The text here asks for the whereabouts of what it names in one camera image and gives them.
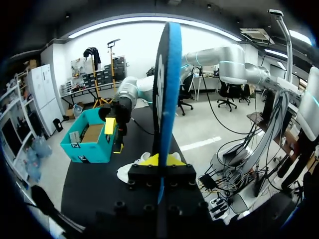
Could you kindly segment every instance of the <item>plastic water bottle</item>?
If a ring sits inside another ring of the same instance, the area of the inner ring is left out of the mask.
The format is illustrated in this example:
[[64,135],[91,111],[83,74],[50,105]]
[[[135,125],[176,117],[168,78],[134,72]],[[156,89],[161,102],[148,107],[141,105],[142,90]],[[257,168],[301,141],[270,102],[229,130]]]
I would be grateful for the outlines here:
[[39,182],[40,178],[41,178],[41,173],[39,171],[39,169],[35,166],[34,163],[32,162],[26,162],[25,163],[25,169],[29,175],[29,177],[36,183]]
[[46,158],[52,154],[52,149],[47,144],[45,138],[37,136],[32,142],[32,149],[36,152],[39,158]]
[[26,152],[26,157],[28,159],[28,163],[32,164],[36,168],[40,167],[40,160],[38,159],[35,151],[31,147],[28,148]]
[[82,111],[83,108],[81,106],[78,106],[77,104],[73,106],[73,114],[76,119],[82,114]]

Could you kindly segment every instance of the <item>air conditioning vent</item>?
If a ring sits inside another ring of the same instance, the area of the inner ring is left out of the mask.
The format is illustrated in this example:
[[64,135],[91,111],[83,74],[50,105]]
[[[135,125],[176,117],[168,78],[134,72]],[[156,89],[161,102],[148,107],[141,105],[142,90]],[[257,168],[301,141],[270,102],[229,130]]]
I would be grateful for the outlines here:
[[241,28],[240,33],[249,40],[256,43],[275,44],[268,33],[262,28]]

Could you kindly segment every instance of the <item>white refrigerator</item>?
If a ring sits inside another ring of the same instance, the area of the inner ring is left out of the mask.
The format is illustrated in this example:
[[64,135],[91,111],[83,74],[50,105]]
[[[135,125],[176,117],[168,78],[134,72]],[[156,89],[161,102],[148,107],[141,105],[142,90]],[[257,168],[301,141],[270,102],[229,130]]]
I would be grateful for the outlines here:
[[51,136],[55,131],[53,120],[62,121],[63,116],[54,93],[50,65],[32,69],[28,74],[28,84],[43,127]]

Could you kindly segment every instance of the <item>workbench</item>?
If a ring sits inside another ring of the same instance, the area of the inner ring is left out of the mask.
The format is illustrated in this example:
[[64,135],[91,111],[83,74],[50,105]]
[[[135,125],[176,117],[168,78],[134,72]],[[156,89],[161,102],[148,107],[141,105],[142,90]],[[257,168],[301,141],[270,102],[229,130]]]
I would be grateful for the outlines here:
[[[149,107],[134,109],[132,117],[148,132],[153,132],[153,113]],[[152,152],[154,136],[142,131],[132,120],[127,124],[124,148],[112,154],[109,163],[70,163],[62,194],[61,212],[76,223],[87,226],[95,221],[96,212],[114,214],[114,203],[125,200],[136,208],[146,203],[145,193],[130,191],[117,177],[117,170]],[[178,152],[185,159],[172,137],[170,153]]]
[[[121,82],[122,81],[115,82],[115,87],[118,87]],[[109,89],[112,89],[112,88],[114,88],[112,82],[98,86],[99,91],[109,90]],[[79,91],[75,91],[75,92],[72,92],[72,93],[69,93],[69,94],[66,94],[64,96],[61,96],[61,99],[64,100],[66,103],[68,103],[69,106],[73,106],[74,105],[73,98],[78,97],[78,96],[87,95],[87,94],[91,94],[93,96],[93,98],[94,98],[94,101],[97,100],[97,92],[96,92],[95,86],[89,87],[89,88],[85,88],[85,89],[82,89],[82,90],[79,90]],[[66,97],[70,97],[72,103],[67,101]]]

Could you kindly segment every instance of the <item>desk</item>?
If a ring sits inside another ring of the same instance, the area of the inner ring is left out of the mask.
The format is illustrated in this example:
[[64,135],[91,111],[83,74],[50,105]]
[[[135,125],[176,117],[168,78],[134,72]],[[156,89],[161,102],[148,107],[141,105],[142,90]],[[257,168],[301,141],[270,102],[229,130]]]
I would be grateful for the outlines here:
[[[115,82],[115,84],[120,84],[122,81],[117,81]],[[99,91],[104,91],[104,90],[108,90],[108,89],[112,89],[113,88],[113,83],[106,83],[106,84],[103,84],[103,85],[99,85],[98,86],[98,89]],[[86,95],[86,94],[91,94],[94,98],[94,100],[97,100],[97,96],[95,96],[93,93],[96,93],[96,89],[95,89],[95,86],[94,87],[89,87],[89,88],[85,88],[83,90],[80,90],[80,91],[76,91],[76,92],[72,92],[72,93],[69,93],[67,95],[64,95],[64,96],[61,96],[60,98],[62,100],[64,100],[66,103],[68,103],[70,106],[73,106],[74,105],[74,100],[73,98],[75,97],[78,97],[78,96],[82,96],[82,95]],[[65,98],[70,96],[71,97],[71,101],[72,103],[68,102]]]
[[[200,84],[201,84],[202,77],[201,76],[200,77],[194,77],[193,81],[195,79],[198,79],[198,89],[197,89],[197,95],[196,95],[196,100],[198,101],[198,99],[199,99],[199,90],[200,90]],[[205,82],[206,82],[206,85],[207,85],[207,89],[218,90],[220,88],[219,76],[212,76],[212,77],[204,76],[204,79],[205,79]],[[210,82],[212,80],[214,81],[213,88],[209,87],[209,85],[208,85],[208,82]]]
[[[252,114],[247,115],[247,118],[250,119],[252,122],[256,122],[256,113],[252,113]],[[261,118],[260,113],[257,113],[257,126],[266,132],[267,131],[267,124],[260,121],[260,118]],[[274,141],[288,155],[288,157],[292,160],[292,162],[294,162],[300,154],[297,141],[296,141],[295,137],[288,130],[286,130],[284,132],[283,136],[286,137],[286,142],[284,145],[280,144],[280,136],[276,136],[274,138]]]
[[[132,117],[147,131],[153,132],[153,114],[149,107],[134,109]],[[145,205],[145,194],[130,191],[127,184],[117,178],[117,170],[139,159],[144,152],[151,152],[153,135],[143,132],[137,125],[128,123],[128,135],[124,137],[121,154],[112,154],[110,162],[99,164],[70,163],[61,202],[61,212],[73,221],[87,226],[95,221],[96,211],[114,214],[114,203],[125,200],[126,204]],[[170,153],[178,152],[185,159],[172,138]]]

